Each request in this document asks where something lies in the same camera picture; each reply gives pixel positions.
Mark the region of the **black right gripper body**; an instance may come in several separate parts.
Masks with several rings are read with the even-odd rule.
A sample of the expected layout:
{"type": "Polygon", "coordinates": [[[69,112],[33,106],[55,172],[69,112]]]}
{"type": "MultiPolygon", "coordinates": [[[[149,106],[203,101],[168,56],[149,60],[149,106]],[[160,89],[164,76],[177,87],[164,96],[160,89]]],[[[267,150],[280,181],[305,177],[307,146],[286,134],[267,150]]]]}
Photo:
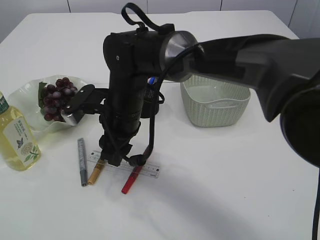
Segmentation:
{"type": "Polygon", "coordinates": [[[104,134],[99,139],[99,147],[101,148],[100,159],[109,165],[119,167],[123,160],[126,159],[132,145],[128,141],[119,141],[104,130],[104,134]]]}

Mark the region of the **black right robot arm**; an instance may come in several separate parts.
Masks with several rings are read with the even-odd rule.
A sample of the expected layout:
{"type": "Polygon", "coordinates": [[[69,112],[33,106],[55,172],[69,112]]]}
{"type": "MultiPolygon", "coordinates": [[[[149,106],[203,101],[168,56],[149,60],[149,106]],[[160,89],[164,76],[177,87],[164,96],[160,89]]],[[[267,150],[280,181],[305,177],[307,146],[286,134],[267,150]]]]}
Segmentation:
{"type": "Polygon", "coordinates": [[[188,31],[111,33],[103,42],[110,71],[107,120],[116,133],[139,127],[147,79],[191,75],[255,90],[268,122],[305,161],[320,165],[320,40],[258,34],[197,42],[188,31]]]}

